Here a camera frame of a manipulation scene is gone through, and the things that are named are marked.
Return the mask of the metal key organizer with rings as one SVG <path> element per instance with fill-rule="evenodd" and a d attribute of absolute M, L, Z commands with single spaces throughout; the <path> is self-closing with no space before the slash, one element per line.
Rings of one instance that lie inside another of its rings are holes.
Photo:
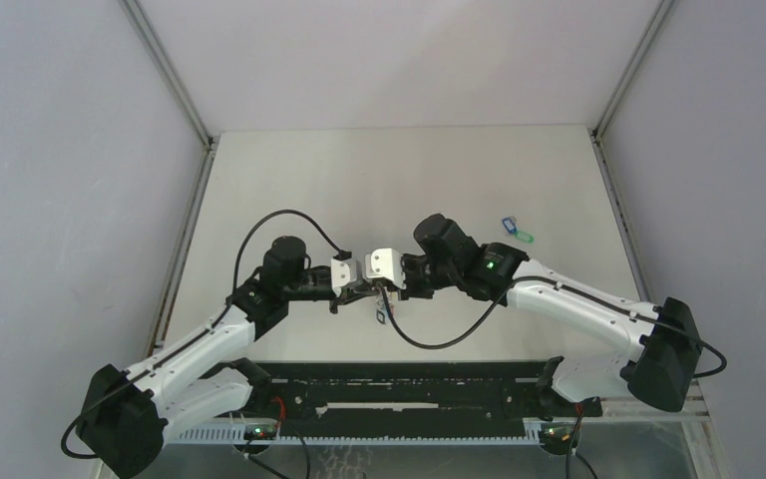
<path fill-rule="evenodd" d="M 394 301 L 395 297 L 391 291 L 378 291 L 375 296 L 375 313 L 382 312 L 387 316 L 385 325 L 391 321 L 392 313 L 394 312 Z"/>

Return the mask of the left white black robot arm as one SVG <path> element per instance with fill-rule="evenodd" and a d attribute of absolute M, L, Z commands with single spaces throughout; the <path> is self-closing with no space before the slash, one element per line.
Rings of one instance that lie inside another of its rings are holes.
<path fill-rule="evenodd" d="M 124 369 L 112 364 L 94 373 L 81 412 L 68 426 L 118 478 L 144 472 L 168 442 L 223 413 L 264 413 L 272 393 L 257 366 L 223 365 L 233 352 L 254 344 L 287 318 L 293 301 L 325 301 L 338 307 L 366 293 L 398 266 L 387 252 L 359 260 L 340 252 L 312 266 L 305 243 L 276 239 L 261 265 L 233 287 L 216 315 L 182 339 Z"/>

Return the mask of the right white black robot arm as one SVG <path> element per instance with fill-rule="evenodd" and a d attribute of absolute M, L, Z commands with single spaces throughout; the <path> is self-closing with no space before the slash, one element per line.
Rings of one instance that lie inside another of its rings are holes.
<path fill-rule="evenodd" d="M 708 347 L 685 302 L 669 297 L 655 304 L 606 293 L 510 245 L 479 244 L 441 214 L 422 220 L 413 237 L 420 254 L 392 248 L 368 254 L 368 278 L 394 288 L 402 300 L 454 287 L 491 308 L 555 319 L 611 346 L 606 355 L 550 359 L 536 390 L 545 413 L 561 415 L 575 403 L 621 393 L 661 411 L 683 409 Z"/>

